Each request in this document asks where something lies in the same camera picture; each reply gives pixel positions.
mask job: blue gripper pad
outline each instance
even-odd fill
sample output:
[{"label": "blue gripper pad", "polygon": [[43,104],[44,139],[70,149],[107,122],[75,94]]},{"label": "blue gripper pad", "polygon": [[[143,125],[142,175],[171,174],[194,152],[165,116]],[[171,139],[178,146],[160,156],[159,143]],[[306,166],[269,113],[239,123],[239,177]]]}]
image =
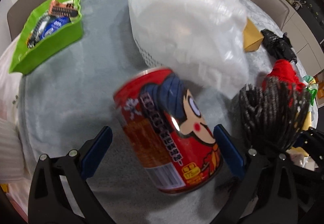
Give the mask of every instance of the blue gripper pad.
[{"label": "blue gripper pad", "polygon": [[112,143],[112,130],[110,127],[104,127],[96,136],[95,141],[81,161],[81,178],[86,180],[93,177],[101,160],[106,154]]},{"label": "blue gripper pad", "polygon": [[231,173],[242,180],[245,175],[244,159],[231,142],[230,135],[221,124],[214,127],[213,135]]}]

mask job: green tray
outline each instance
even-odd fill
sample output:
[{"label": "green tray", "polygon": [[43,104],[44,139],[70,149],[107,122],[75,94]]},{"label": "green tray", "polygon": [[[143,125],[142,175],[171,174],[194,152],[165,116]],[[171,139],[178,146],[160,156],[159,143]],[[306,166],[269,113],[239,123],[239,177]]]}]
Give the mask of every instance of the green tray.
[{"label": "green tray", "polygon": [[12,56],[9,73],[21,72],[22,74],[26,75],[32,72],[37,66],[42,64],[56,52],[82,37],[83,29],[81,24],[82,14],[80,0],[74,0],[74,3],[79,11],[79,16],[71,23],[64,25],[53,34],[42,39],[33,48],[28,49],[26,40],[33,28],[36,26],[39,18],[46,10],[48,10],[50,2],[51,0],[45,1],[30,13],[27,22],[21,31],[15,52]]}]

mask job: silver screw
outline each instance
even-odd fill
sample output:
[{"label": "silver screw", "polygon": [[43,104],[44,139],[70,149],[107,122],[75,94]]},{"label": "silver screw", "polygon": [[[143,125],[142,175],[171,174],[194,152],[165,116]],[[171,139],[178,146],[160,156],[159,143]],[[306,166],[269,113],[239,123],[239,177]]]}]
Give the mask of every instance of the silver screw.
[{"label": "silver screw", "polygon": [[42,155],[39,157],[39,159],[40,159],[41,161],[44,161],[46,158],[47,158],[47,154],[42,154]]},{"label": "silver screw", "polygon": [[281,160],[285,160],[285,159],[286,159],[286,155],[285,155],[285,154],[280,154],[280,155],[279,155],[279,158],[280,158]]},{"label": "silver screw", "polygon": [[257,151],[256,151],[256,149],[251,148],[251,149],[248,150],[248,154],[251,155],[251,156],[256,156]]},{"label": "silver screw", "polygon": [[70,156],[70,157],[75,157],[77,154],[78,154],[78,151],[75,150],[75,149],[73,149],[73,150],[71,150],[71,151],[69,152],[69,156]]}]

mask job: table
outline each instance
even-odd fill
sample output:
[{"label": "table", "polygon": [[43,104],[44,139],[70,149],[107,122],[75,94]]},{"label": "table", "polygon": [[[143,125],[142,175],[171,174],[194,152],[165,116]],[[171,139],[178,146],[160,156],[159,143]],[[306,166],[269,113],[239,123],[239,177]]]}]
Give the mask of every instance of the table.
[{"label": "table", "polygon": [[[249,0],[241,2],[259,29],[282,35],[260,8]],[[113,92],[147,68],[132,38],[127,0],[82,0],[82,14],[83,38],[21,80],[19,124],[29,171],[33,172],[40,154],[66,155],[107,124],[114,133],[113,143],[88,184],[117,223],[210,223],[228,198],[225,190],[214,193],[231,177],[226,164],[196,191],[162,194],[138,162],[115,117]],[[273,62],[263,47],[246,56],[248,82],[260,85]],[[303,67],[297,66],[303,76]],[[187,86],[210,128],[221,123],[233,137],[241,137],[238,97],[229,100],[213,88],[190,82]],[[73,201],[70,192],[67,196]],[[79,212],[75,201],[72,208]]]}]

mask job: red can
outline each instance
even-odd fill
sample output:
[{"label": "red can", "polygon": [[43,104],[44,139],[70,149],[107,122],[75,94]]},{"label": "red can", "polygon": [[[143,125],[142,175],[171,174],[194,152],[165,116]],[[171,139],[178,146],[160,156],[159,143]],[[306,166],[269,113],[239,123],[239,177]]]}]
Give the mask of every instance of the red can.
[{"label": "red can", "polygon": [[149,69],[114,93],[120,123],[155,186],[180,193],[208,181],[218,145],[190,91],[171,69]]}]

